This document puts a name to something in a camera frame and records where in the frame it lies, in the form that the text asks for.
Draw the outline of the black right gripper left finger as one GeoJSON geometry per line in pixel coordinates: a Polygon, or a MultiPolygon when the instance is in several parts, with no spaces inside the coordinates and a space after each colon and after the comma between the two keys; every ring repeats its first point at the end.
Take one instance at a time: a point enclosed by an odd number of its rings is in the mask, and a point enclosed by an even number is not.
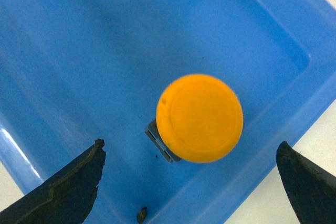
{"type": "Polygon", "coordinates": [[[33,191],[1,211],[1,223],[83,223],[98,195],[106,153],[95,143],[33,191]]]}

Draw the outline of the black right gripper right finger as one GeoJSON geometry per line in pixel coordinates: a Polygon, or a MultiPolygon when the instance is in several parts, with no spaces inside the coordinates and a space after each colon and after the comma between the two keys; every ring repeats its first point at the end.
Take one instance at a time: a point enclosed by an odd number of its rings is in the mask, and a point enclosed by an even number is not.
{"type": "Polygon", "coordinates": [[[335,223],[335,176],[283,141],[276,151],[278,172],[300,223],[335,223]]]}

